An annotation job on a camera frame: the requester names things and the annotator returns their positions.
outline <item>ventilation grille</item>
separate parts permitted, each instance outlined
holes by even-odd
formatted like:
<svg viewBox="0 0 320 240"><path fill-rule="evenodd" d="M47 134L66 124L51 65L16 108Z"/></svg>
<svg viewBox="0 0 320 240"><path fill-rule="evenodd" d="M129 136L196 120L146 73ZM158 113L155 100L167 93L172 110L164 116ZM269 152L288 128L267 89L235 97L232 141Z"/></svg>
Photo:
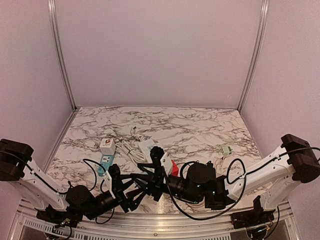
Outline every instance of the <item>ventilation grille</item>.
<svg viewBox="0 0 320 240"><path fill-rule="evenodd" d="M66 229L54 228L54 224L52 223L44 222L38 219L29 218L29 217L26 217L24 219L24 226L32 229L36 229L38 231L44 232L46 234L51 234L54 236L67 237L70 233L69 227L66 227ZM70 239L72 240L132 240L132 238L126 238L126 237L114 238L114 237L105 236L101 234L94 234L91 232L82 232L82 231L80 231L77 228L72 228L72 236ZM193 237L193 238L180 238L180 239L181 240L182 239L183 240L231 240L231 236L229 233L227 233L227 234L212 235L212 236L201 237L201 238Z"/></svg>

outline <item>green object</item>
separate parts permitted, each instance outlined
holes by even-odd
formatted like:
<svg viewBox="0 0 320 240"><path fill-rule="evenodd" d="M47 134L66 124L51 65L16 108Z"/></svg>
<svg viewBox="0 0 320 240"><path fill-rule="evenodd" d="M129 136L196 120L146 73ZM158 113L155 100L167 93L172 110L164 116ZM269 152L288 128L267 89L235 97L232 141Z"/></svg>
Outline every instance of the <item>green object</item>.
<svg viewBox="0 0 320 240"><path fill-rule="evenodd" d="M222 155L223 156L229 156L232 154L232 149L229 146L223 146L222 147Z"/></svg>

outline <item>white cube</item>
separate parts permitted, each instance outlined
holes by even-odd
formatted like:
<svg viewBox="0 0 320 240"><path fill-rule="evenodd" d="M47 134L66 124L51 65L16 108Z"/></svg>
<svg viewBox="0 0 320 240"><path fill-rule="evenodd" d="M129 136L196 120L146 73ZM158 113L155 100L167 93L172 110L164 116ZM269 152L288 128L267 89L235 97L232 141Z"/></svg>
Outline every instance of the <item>white cube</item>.
<svg viewBox="0 0 320 240"><path fill-rule="evenodd" d="M103 155L113 155L116 151L116 144L112 138L104 138L100 143L100 151Z"/></svg>

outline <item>marble table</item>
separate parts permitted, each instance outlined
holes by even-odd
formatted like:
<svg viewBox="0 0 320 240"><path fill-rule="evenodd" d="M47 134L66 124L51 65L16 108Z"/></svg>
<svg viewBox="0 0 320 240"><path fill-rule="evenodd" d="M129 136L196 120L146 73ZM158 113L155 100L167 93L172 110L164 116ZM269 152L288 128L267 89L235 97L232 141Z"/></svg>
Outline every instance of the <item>marble table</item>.
<svg viewBox="0 0 320 240"><path fill-rule="evenodd" d="M241 158L246 167L261 160L255 143L240 114L232 109L190 107L82 107L69 127L59 149L50 163L47 174L64 188L72 185L94 184L92 170L82 159L101 159L99 144L103 138L122 140L138 147L138 138L144 136L159 143L178 164L188 161L207 163L212 161L217 175L226 174L230 162ZM233 154L225 159L222 147L229 146ZM116 150L114 162L122 174L140 172L121 150ZM233 171L241 166L235 164ZM100 193L100 184L92 191ZM245 195L235 208L251 207L253 199L265 191L265 187ZM187 213L211 212L200 206L178 201ZM149 196L134 213L178 214L167 194L159 202Z"/></svg>

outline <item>robotic arm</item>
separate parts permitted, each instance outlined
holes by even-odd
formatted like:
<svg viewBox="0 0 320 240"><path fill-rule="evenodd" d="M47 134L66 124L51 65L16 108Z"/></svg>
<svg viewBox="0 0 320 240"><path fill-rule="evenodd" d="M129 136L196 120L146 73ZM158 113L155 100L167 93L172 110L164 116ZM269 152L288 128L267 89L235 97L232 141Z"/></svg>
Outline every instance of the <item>robotic arm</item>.
<svg viewBox="0 0 320 240"><path fill-rule="evenodd" d="M252 210L231 215L235 229L247 228L274 220L275 208L295 187L320 175L320 165L312 151L319 148L310 147L307 141L291 134L281 139L283 144L262 161L235 175L229 174L228 170L227 176L219 177L216 177L210 161L207 164L186 163L181 168L180 177L171 175L169 155L155 146L150 153L152 163L137 165L143 173L121 174L119 167L112 165L105 174L108 191L96 197L83 185L64 191L32 160L33 149L30 146L2 139L0 181L9 182L28 198L38 211L37 218L55 224L70 219L72 227L76 227L83 215L91 220L119 205L125 213L134 211L145 195L158 201L166 193L170 194L172 201L176 198L193 204L204 199L206 208L223 210L228 205L233 207L237 204L242 195L273 182L266 193L253 201ZM182 172L187 164L190 167L184 177ZM138 187L125 193L134 183Z"/></svg>

